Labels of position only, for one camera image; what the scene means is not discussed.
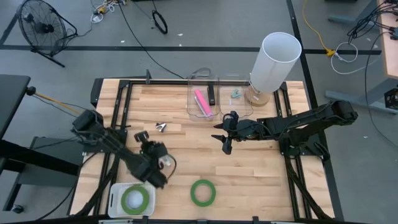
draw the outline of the electric fan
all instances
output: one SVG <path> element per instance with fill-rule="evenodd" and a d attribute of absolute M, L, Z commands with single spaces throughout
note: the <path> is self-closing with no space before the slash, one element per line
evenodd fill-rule
<path fill-rule="evenodd" d="M 77 36 L 76 27 L 41 0 L 25 0 L 17 13 L 19 28 L 31 51 L 65 67 L 53 56 L 67 47 L 68 40 Z M 64 21 L 74 28 L 73 34 L 67 34 Z"/>

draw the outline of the green tape roll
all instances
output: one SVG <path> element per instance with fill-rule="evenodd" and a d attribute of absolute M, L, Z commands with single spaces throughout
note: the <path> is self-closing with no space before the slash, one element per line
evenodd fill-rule
<path fill-rule="evenodd" d="M 201 202 L 199 201 L 196 196 L 195 196 L 195 191 L 197 189 L 197 187 L 201 184 L 207 185 L 209 186 L 210 190 L 211 190 L 211 196 L 210 199 L 206 202 Z M 193 183 L 192 187 L 191 187 L 191 199 L 192 202 L 195 203 L 195 205 L 201 206 L 201 207 L 207 207 L 209 205 L 211 205 L 214 202 L 214 199 L 216 198 L 216 188 L 214 187 L 214 184 L 211 183 L 209 180 L 198 180 L 195 183 Z"/>
<path fill-rule="evenodd" d="M 132 191 L 135 191 L 135 190 L 141 193 L 143 201 L 142 201 L 142 204 L 138 208 L 131 208 L 127 204 L 127 196 Z M 129 215 L 140 215 L 148 207 L 148 203 L 149 203 L 149 194 L 148 194 L 148 191 L 142 185 L 133 185 L 133 186 L 129 187 L 122 194 L 121 205 L 122 205 L 123 210 Z"/>

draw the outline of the concrete floor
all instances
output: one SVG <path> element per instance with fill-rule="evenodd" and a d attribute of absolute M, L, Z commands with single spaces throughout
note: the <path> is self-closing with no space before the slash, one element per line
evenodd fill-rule
<path fill-rule="evenodd" d="M 340 3 L 336 1 L 309 1 L 307 19 L 322 34 L 327 47 L 335 48 L 347 40 L 350 26 L 327 21 L 329 13 L 358 15 L 370 0 Z M 20 1 L 3 0 L 0 8 L 0 30 L 11 21 Z M 89 0 L 48 0 L 59 13 L 77 26 L 79 34 L 90 28 L 91 3 Z M 143 10 L 152 10 L 151 2 L 138 3 Z M 303 0 L 294 0 L 303 46 L 321 49 L 319 40 L 304 23 L 301 15 Z M 162 35 L 151 29 L 150 20 L 130 4 L 123 7 L 127 19 L 139 40 L 146 46 L 199 46 L 199 47 L 259 47 L 271 32 L 293 34 L 289 12 L 281 0 L 162 0 L 157 8 L 169 25 L 169 33 Z M 371 32 L 354 44 L 360 50 L 370 49 L 377 31 Z M 18 25 L 14 26 L 6 45 L 27 45 Z M 93 31 L 71 42 L 72 46 L 137 46 L 128 31 L 120 10 L 116 7 Z M 213 73 L 248 73 L 257 53 L 253 52 L 151 52 L 159 63 L 186 77 L 198 68 L 211 68 Z M 30 85 L 38 92 L 60 101 L 90 107 L 90 91 L 94 78 L 144 75 L 149 69 L 154 78 L 173 78 L 173 75 L 153 63 L 144 52 L 136 51 L 71 51 L 59 53 L 55 58 L 67 67 L 58 65 L 26 50 L 0 50 L 0 73 L 28 75 Z M 325 90 L 354 95 L 364 93 L 364 73 L 339 75 L 330 67 L 325 55 L 307 55 L 318 104 L 326 103 Z M 355 63 L 336 62 L 340 71 L 351 71 L 364 66 L 366 56 Z M 383 61 L 380 58 L 368 70 L 368 88 L 382 82 Z M 300 62 L 297 62 L 288 80 L 304 81 Z M 368 111 L 354 107 L 358 120 L 351 126 L 333 127 L 326 131 L 333 170 L 346 221 L 366 223 L 395 223 L 398 206 L 398 149 L 386 142 L 372 126 Z M 393 138 L 397 116 L 373 111 L 376 125 Z M 73 118 L 45 105 L 34 98 L 25 97 L 6 135 L 8 141 L 28 146 L 34 136 L 68 138 Z M 4 172 L 1 183 L 12 181 L 15 174 Z M 9 186 L 0 185 L 0 202 L 4 201 Z M 21 189 L 17 203 L 26 206 L 25 213 L 16 215 L 0 212 L 0 222 L 33 220 L 56 206 L 69 191 L 65 187 L 33 187 Z M 69 200 L 52 217 L 64 217 Z"/>

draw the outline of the pink marker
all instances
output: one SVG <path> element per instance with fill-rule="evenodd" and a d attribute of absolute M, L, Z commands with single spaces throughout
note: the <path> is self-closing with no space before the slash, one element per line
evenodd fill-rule
<path fill-rule="evenodd" d="M 195 100 L 197 101 L 201 111 L 205 116 L 211 116 L 213 113 L 211 112 L 209 104 L 206 102 L 205 98 L 201 94 L 200 90 L 195 90 Z"/>

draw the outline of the white tray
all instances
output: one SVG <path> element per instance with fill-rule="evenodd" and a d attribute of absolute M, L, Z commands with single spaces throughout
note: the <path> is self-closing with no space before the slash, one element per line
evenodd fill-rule
<path fill-rule="evenodd" d="M 129 187 L 138 184 L 141 184 L 148 191 L 149 194 L 148 207 L 140 215 L 129 215 L 123 210 L 120 201 L 123 193 Z M 111 193 L 109 195 L 108 215 L 111 218 L 128 218 L 128 217 L 138 217 L 142 215 L 150 216 L 153 214 L 155 210 L 155 196 L 156 196 L 155 187 L 152 186 L 151 184 L 143 184 L 141 182 L 114 184 L 111 187 Z"/>

